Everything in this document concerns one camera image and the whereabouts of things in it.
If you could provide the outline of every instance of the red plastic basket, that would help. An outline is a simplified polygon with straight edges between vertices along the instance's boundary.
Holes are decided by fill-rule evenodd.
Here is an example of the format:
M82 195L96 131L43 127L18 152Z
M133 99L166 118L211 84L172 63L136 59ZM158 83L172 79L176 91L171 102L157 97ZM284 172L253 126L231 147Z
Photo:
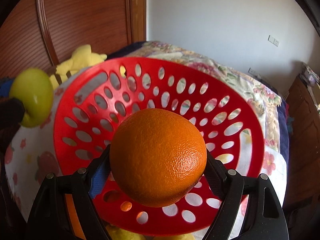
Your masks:
M84 88L92 90L86 98ZM186 66L129 57L87 69L65 91L54 123L54 145L62 173L68 175L87 167L111 142L119 124L147 107L183 115L199 129L213 157L222 159L228 169L241 170L242 175L258 176L263 135L256 115L240 95L221 81ZM241 152L242 132L252 138L250 153ZM105 221L153 236L205 228L220 205L205 177L179 202L150 208L122 193L112 175L93 203Z

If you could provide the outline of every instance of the stuffed animal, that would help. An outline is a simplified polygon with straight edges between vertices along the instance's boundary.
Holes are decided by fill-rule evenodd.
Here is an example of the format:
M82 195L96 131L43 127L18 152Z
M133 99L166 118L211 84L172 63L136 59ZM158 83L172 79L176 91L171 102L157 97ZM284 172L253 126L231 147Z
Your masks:
M91 46L89 44L80 46L71 55L71 58L57 65L56 74L61 77L61 81L65 82L67 77L67 72L70 71L71 75L74 75L79 70L91 67L98 63L101 63L107 59L106 54L97 54L91 52ZM53 89L59 86L59 83L55 75L50 76L50 81L52 83Z

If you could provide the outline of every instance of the wall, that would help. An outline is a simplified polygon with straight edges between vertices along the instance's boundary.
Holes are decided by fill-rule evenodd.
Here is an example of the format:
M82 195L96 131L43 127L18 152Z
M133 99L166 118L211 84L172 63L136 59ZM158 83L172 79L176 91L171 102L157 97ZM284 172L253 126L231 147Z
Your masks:
M292 84L300 61L320 73L320 37L295 0L147 0L147 38L244 73L251 67L280 92Z

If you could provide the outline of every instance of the wooden cabinet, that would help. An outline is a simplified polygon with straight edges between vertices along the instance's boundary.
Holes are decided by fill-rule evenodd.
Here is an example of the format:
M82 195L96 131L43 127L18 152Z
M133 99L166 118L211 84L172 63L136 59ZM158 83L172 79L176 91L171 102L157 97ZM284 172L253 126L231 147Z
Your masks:
M299 77L286 102L294 121L284 208L320 194L320 115Z

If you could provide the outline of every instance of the orange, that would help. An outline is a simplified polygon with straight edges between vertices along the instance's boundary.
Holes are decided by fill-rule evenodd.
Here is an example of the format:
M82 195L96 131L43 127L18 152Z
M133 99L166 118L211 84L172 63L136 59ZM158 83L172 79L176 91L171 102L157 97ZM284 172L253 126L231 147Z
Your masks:
M134 201L164 207L180 200L201 178L206 146L198 129L163 109L144 109L124 120L110 147L120 189Z

